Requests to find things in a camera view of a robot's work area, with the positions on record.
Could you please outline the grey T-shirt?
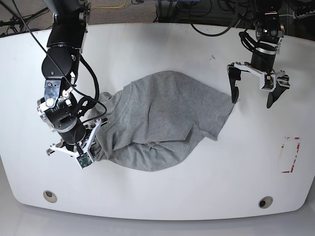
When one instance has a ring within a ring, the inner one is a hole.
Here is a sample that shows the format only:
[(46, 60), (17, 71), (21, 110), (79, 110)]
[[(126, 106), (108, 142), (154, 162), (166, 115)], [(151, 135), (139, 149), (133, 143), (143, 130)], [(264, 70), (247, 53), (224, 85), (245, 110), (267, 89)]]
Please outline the grey T-shirt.
[(102, 160), (154, 172), (183, 162), (204, 138), (216, 140), (232, 109), (229, 95), (162, 71), (101, 93), (90, 116), (107, 119), (95, 137)]

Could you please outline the red tape rectangle marking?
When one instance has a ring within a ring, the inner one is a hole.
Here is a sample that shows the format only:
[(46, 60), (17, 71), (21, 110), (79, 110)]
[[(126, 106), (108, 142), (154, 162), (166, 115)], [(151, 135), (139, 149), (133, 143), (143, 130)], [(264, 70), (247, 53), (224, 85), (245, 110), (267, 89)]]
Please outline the red tape rectangle marking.
[(279, 169), (281, 173), (288, 174), (293, 172), (300, 143), (300, 137), (285, 137), (284, 144), (281, 148), (281, 156), (279, 162)]

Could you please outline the white power strip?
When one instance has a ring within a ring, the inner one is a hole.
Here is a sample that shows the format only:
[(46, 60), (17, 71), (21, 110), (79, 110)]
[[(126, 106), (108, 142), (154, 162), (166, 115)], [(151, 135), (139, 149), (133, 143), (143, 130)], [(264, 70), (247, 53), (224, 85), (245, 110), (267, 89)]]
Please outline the white power strip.
[(315, 5), (299, 6), (293, 13), (293, 18), (300, 20), (315, 15)]

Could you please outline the black tripod stand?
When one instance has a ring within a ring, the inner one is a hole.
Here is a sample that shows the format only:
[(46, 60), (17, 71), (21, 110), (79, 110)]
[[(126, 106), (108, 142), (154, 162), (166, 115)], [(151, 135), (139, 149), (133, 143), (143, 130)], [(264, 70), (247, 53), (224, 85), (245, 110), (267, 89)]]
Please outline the black tripod stand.
[(16, 13), (14, 13), (13, 10), (6, 3), (4, 3), (4, 1), (1, 0), (0, 5), (4, 10), (6, 10), (11, 15), (9, 21), (3, 20), (0, 21), (0, 27), (7, 27), (7, 30), (0, 34), (1, 38), (24, 33), (26, 30), (24, 29), (24, 23), (22, 19), (24, 19), (25, 23), (28, 25), (31, 20), (39, 18), (40, 16), (50, 11), (47, 7), (45, 7), (36, 13), (20, 17)]

